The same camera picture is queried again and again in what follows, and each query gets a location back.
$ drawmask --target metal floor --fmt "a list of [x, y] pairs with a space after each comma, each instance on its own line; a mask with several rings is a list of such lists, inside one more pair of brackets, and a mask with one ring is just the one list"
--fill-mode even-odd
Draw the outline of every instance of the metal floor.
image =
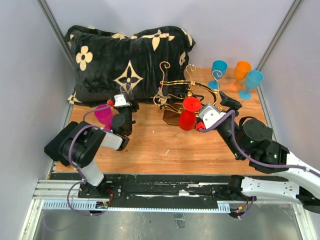
[[42, 211], [34, 240], [73, 239], [301, 240], [302, 237], [290, 204], [255, 204], [243, 220], [235, 220], [226, 213], [109, 211], [100, 217], [88, 217], [71, 210]]

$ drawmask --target wooden table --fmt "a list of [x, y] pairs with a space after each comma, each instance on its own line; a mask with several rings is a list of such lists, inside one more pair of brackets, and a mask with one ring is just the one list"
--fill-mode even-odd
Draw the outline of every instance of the wooden table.
[[[213, 78], [210, 68], [197, 68], [192, 72], [192, 80], [207, 85]], [[265, 122], [258, 93], [252, 90], [250, 100], [241, 100], [238, 92], [232, 91], [228, 83], [234, 81], [233, 69], [228, 69], [220, 80], [221, 90], [238, 100], [243, 107], [240, 118], [253, 116]], [[212, 96], [195, 88], [195, 94], [205, 95], [203, 103], [213, 102]], [[81, 122], [89, 107], [74, 106], [70, 121]], [[130, 142], [123, 151], [100, 147], [95, 162], [105, 173], [129, 174], [261, 174], [248, 166], [248, 160], [235, 160], [233, 154], [216, 131], [200, 133], [195, 129], [183, 131], [178, 126], [167, 125], [163, 120], [164, 110], [153, 104], [140, 104], [140, 110], [133, 113], [136, 124], [129, 136]], [[94, 114], [87, 116], [90, 124], [102, 126]], [[56, 172], [74, 172], [74, 168], [57, 164]]]

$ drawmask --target cable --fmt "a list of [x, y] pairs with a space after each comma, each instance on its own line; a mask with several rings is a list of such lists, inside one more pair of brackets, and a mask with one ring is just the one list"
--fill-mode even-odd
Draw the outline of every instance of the cable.
[[75, 210], [75, 209], [71, 206], [71, 203], [70, 203], [70, 193], [71, 193], [72, 189], [73, 189], [76, 185], [82, 184], [82, 183], [85, 184], [86, 182], [85, 182], [85, 181], [78, 181], [78, 182], [76, 182], [75, 184], [73, 184], [72, 187], [70, 187], [70, 189], [69, 189], [69, 191], [68, 191], [68, 194], [67, 194], [67, 196], [66, 196], [66, 201], [67, 201], [67, 203], [68, 203], [69, 208], [70, 208], [74, 213], [79, 214], [79, 215], [81, 215], [81, 216], [87, 216], [87, 217], [89, 217], [89, 216], [100, 216], [100, 215], [104, 214], [106, 211], [102, 211], [101, 213], [82, 213], [82, 212], [79, 212], [79, 211]]
[[108, 204], [109, 207], [110, 207], [111, 202], [112, 202], [112, 200], [114, 199], [114, 196], [115, 196], [115, 195], [114, 195], [114, 192], [113, 192], [111, 189], [108, 189], [107, 192], [110, 193], [110, 199], [109, 199], [109, 204]]
[[102, 107], [102, 108], [99, 108], [99, 109], [94, 109], [94, 110], [90, 110], [90, 111], [87, 111], [84, 115], [83, 115], [83, 118], [82, 120], [85, 122], [86, 121], [86, 116], [91, 114], [91, 113], [94, 113], [94, 112], [98, 112], [98, 111], [101, 111], [101, 110], [105, 110], [105, 109], [108, 109], [110, 108], [110, 106], [105, 106], [105, 107]]
[[248, 214], [249, 210], [254, 205], [255, 198], [256, 198], [255, 196], [252, 197], [251, 203], [250, 203], [249, 207], [247, 208], [247, 210], [241, 216], [238, 216], [239, 220], [243, 219]]
[[87, 125], [87, 126], [84, 126], [84, 127], [81, 128], [81, 129], [79, 130], [79, 132], [74, 136], [74, 138], [73, 138], [73, 140], [72, 140], [72, 142], [71, 142], [71, 144], [70, 144], [70, 148], [69, 148], [69, 152], [68, 152], [68, 160], [69, 160], [69, 163], [70, 163], [72, 166], [74, 166], [75, 169], [79, 172], [79, 174], [80, 174], [81, 177], [82, 177], [82, 181], [78, 181], [78, 182], [76, 182], [75, 184], [72, 185], [72, 187], [71, 187], [71, 188], [69, 189], [69, 191], [68, 191], [68, 194], [67, 194], [67, 197], [66, 197], [66, 201], [67, 201], [67, 203], [68, 203], [69, 208], [70, 208], [74, 213], [76, 213], [76, 214], [79, 214], [79, 215], [81, 215], [81, 216], [100, 216], [100, 215], [104, 214], [106, 211], [103, 211], [103, 212], [101, 212], [101, 213], [90, 213], [90, 214], [89, 214], [89, 213], [82, 213], [82, 212], [79, 212], [79, 211], [75, 210], [75, 209], [71, 206], [70, 199], [69, 199], [69, 198], [70, 198], [70, 193], [71, 193], [72, 189], [73, 189], [76, 185], [82, 184], [82, 183], [83, 183], [83, 184], [86, 184], [86, 183], [87, 183], [87, 178], [86, 178], [85, 174], [82, 172], [81, 168], [80, 168], [75, 162], [73, 162], [73, 159], [72, 159], [72, 150], [73, 150], [74, 145], [75, 145], [78, 137], [80, 136], [80, 134], [82, 134], [82, 132], [83, 132], [84, 130], [88, 129], [88, 128], [98, 128], [98, 129], [100, 129], [98, 126], [95, 126], [95, 125]]
[[242, 205], [242, 206], [239, 206], [238, 208], [230, 208], [232, 210], [232, 212], [236, 212], [238, 213], [239, 210], [242, 210], [246, 207], [246, 209], [248, 208], [248, 202], [249, 202], [249, 198], [246, 197], [246, 202], [245, 202], [245, 205]]
[[253, 162], [254, 164], [260, 165], [262, 167], [266, 167], [266, 168], [274, 168], [274, 169], [289, 169], [289, 168], [294, 168], [294, 169], [302, 169], [304, 171], [308, 171], [314, 175], [316, 175], [317, 177], [320, 178], [320, 173], [312, 170], [312, 169], [307, 169], [305, 166], [300, 166], [300, 165], [290, 165], [290, 164], [280, 164], [280, 165], [275, 165], [275, 164], [267, 164], [267, 163], [263, 163], [263, 162], [259, 162], [255, 159], [253, 159], [252, 157], [248, 156], [242, 149], [241, 147], [238, 145], [237, 141], [236, 141], [236, 133], [235, 133], [235, 118], [236, 118], [236, 112], [235, 110], [230, 110], [229, 112], [227, 112], [222, 118], [220, 118], [215, 124], [213, 124], [211, 127], [209, 127], [208, 129], [203, 129], [200, 128], [199, 131], [202, 133], [207, 133], [209, 131], [212, 131], [214, 129], [216, 129], [221, 123], [223, 123], [228, 117], [231, 116], [231, 133], [232, 133], [232, 139], [233, 142], [236, 146], [236, 148], [238, 149], [238, 151], [247, 159], [249, 159], [249, 161]]

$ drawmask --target pink cup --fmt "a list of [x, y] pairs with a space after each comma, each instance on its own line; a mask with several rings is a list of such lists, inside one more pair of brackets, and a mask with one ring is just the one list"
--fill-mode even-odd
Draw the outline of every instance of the pink cup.
[[[108, 105], [105, 105], [105, 104], [100, 105], [96, 108], [96, 110], [105, 108], [107, 106]], [[98, 121], [104, 125], [104, 128], [106, 130], [110, 130], [111, 125], [112, 125], [112, 118], [114, 117], [114, 114], [112, 113], [111, 107], [108, 107], [103, 110], [95, 111], [94, 115], [95, 115], [96, 119], [98, 119]]]

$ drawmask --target cushion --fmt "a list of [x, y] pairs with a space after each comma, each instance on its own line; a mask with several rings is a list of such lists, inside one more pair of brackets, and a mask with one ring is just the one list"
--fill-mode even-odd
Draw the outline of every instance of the cushion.
[[[69, 103], [97, 106], [120, 93], [120, 86], [131, 86], [139, 102], [152, 102], [163, 78], [159, 64], [165, 69], [166, 81], [185, 80], [188, 52], [195, 45], [192, 37], [176, 26], [144, 30], [127, 37], [82, 26], [72, 26], [65, 40], [71, 44], [75, 69], [75, 86]], [[185, 94], [186, 85], [165, 86], [163, 95]]]

